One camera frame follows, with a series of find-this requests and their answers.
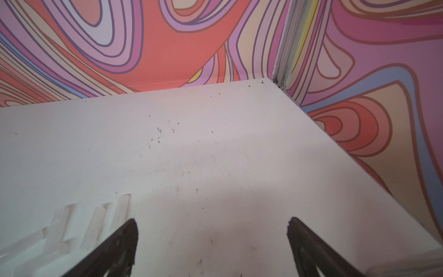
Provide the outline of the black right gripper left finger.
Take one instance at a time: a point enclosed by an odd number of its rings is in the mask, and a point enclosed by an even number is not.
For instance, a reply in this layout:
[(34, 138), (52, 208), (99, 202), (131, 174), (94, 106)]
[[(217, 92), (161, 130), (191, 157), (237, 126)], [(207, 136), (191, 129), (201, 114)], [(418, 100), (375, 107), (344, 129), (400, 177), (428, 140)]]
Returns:
[(129, 277), (135, 265), (137, 244), (138, 226), (131, 218), (64, 276)]

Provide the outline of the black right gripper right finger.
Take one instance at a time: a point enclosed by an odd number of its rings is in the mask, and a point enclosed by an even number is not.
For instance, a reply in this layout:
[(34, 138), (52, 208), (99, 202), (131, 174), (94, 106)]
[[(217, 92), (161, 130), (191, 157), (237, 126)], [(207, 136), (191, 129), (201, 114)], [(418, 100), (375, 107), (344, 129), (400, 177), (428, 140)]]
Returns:
[(363, 277), (299, 218), (288, 223), (287, 237), (300, 277)]

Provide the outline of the clear protective cap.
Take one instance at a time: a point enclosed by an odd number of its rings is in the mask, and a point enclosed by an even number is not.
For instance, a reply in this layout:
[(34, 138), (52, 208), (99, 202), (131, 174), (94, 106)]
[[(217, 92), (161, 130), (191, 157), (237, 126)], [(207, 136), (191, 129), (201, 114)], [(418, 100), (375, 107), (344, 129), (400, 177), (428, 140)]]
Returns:
[(40, 243), (46, 238), (48, 227), (44, 227), (32, 234), (4, 247), (1, 249), (1, 265), (5, 264), (9, 260), (13, 259), (17, 255), (23, 253), (27, 249), (30, 249), (34, 245)]
[(100, 235), (102, 233), (103, 223), (110, 204), (111, 203), (103, 203), (95, 208), (83, 240), (80, 244), (80, 249), (93, 250), (96, 248), (100, 239)]
[(14, 277), (31, 277), (41, 268), (55, 262), (68, 254), (68, 245), (60, 243), (48, 252), (39, 254), (15, 269)]
[(112, 233), (119, 229), (126, 222), (130, 198), (131, 194), (122, 195), (118, 198), (110, 227), (110, 231)]
[(77, 203), (65, 205), (54, 212), (54, 216), (47, 230), (44, 253), (49, 253), (51, 250), (56, 250), (62, 243), (67, 245), (67, 250), (70, 251), (71, 242), (64, 240), (68, 224), (76, 209)]

